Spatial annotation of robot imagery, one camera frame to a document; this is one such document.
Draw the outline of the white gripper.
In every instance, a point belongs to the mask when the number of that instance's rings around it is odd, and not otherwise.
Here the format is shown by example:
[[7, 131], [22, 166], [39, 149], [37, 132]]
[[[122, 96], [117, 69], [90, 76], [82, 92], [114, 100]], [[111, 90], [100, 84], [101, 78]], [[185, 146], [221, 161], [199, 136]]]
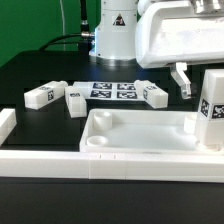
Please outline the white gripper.
[[138, 64], [170, 66], [183, 99], [196, 97], [188, 64], [224, 61], [224, 0], [139, 0], [135, 32]]

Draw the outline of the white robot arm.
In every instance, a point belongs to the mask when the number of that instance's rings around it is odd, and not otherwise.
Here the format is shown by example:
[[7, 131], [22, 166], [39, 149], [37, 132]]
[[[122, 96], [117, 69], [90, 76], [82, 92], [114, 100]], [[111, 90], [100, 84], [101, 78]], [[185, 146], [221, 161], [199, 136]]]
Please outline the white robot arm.
[[224, 0], [101, 0], [89, 55], [108, 66], [168, 67], [189, 99], [187, 66], [224, 61]]

